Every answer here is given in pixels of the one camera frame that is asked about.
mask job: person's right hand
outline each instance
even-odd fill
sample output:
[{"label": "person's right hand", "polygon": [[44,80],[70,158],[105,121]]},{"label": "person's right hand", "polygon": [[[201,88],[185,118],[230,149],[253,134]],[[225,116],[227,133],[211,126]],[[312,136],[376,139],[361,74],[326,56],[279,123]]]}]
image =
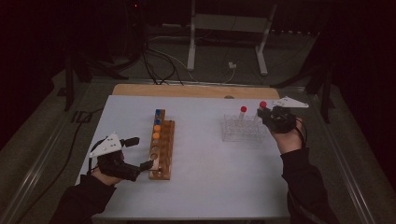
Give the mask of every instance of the person's right hand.
[{"label": "person's right hand", "polygon": [[[301,131],[302,129],[302,119],[297,118],[299,121],[296,120],[296,126]],[[288,133],[273,133],[271,135],[275,138],[277,147],[279,148],[280,154],[285,154],[287,152],[291,152],[297,149],[301,149],[303,142],[300,138],[299,133],[293,129]]]}]

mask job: person's left hand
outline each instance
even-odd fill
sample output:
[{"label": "person's left hand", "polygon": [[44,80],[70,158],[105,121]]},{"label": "person's left hand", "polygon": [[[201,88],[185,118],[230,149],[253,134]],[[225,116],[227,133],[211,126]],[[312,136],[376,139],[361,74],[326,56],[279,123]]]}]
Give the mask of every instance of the person's left hand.
[{"label": "person's left hand", "polygon": [[108,186],[116,185],[116,184],[120,183],[122,180],[121,178],[118,178],[118,177],[102,174],[102,172],[100,172],[99,167],[96,167],[95,169],[93,169],[92,175],[94,177],[96,177],[98,180],[100,180],[102,183],[104,183]]}]

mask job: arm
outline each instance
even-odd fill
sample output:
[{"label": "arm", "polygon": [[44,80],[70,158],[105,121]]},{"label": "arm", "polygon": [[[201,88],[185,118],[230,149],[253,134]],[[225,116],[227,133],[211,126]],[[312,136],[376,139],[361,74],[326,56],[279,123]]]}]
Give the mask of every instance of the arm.
[{"label": "arm", "polygon": [[49,223],[90,223],[91,216],[102,213],[121,179],[103,175],[99,168],[82,175],[80,183],[69,187],[59,201]]},{"label": "arm", "polygon": [[289,186],[290,223],[339,223],[329,206],[327,190],[319,169],[309,163],[309,149],[302,148],[296,130],[272,133],[283,161],[283,175]]}]

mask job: white tabletop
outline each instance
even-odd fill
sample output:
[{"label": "white tabletop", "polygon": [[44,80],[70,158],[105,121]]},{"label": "white tabletop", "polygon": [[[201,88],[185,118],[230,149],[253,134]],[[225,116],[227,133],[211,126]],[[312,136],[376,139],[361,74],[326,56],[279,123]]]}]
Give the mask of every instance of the white tabletop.
[{"label": "white tabletop", "polygon": [[[151,96],[109,96],[91,147],[116,132],[139,137],[122,150],[125,162],[149,157],[155,109],[176,123],[171,180],[122,181],[103,214],[121,219],[234,219],[287,217],[287,184],[282,160],[268,133],[261,142],[223,142],[224,114],[239,115],[242,105],[254,116],[261,100]],[[81,174],[88,169],[88,154]]]}]

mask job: test tube rack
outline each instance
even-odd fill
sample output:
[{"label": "test tube rack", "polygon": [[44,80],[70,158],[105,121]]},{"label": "test tube rack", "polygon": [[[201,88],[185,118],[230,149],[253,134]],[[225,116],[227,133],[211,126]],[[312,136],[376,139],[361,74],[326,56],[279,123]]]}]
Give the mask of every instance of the test tube rack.
[{"label": "test tube rack", "polygon": [[150,169],[149,179],[151,180],[170,180],[172,167],[172,152],[174,143],[175,121],[165,120],[165,110],[161,109],[161,130],[160,139],[155,141],[152,137],[154,125],[151,133],[151,144],[149,148],[149,159],[153,160]]},{"label": "test tube rack", "polygon": [[222,140],[224,142],[261,141],[266,133],[261,119],[244,116],[243,120],[239,120],[236,115],[224,115],[222,123]]}]

